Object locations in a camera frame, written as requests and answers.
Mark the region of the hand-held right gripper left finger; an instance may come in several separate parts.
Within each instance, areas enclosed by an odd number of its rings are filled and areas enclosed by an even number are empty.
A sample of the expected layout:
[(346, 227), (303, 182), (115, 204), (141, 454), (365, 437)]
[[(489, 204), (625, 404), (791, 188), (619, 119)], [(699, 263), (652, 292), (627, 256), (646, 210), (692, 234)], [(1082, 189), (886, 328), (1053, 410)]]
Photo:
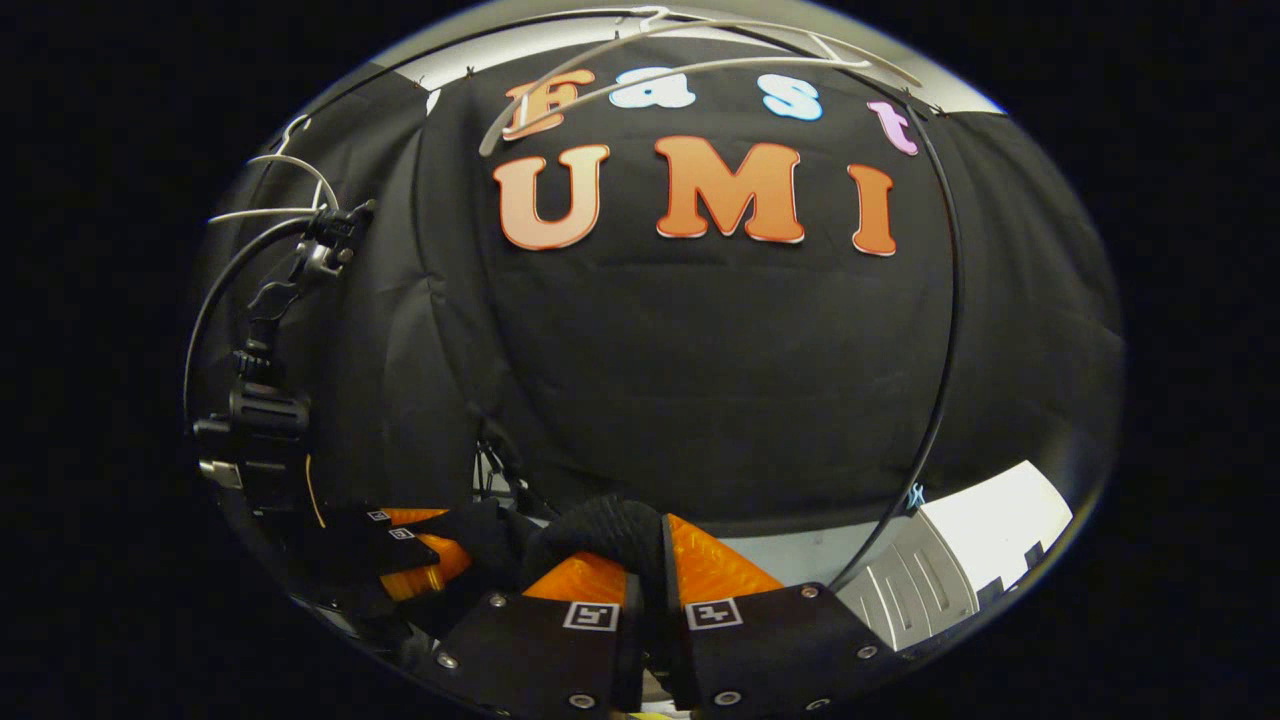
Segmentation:
[(617, 716), (640, 706), (637, 577), (575, 553), (525, 592), (486, 594), (433, 655), (444, 696), (500, 716)]

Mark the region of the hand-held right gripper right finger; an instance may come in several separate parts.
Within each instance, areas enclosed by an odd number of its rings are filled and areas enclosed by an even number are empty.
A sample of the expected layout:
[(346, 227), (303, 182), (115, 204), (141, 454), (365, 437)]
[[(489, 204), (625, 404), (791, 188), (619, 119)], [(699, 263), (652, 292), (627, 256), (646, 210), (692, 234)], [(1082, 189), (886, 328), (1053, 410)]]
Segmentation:
[(833, 715), (893, 675), (893, 651), (818, 582), (783, 585), (663, 518), (668, 676), (696, 715)]

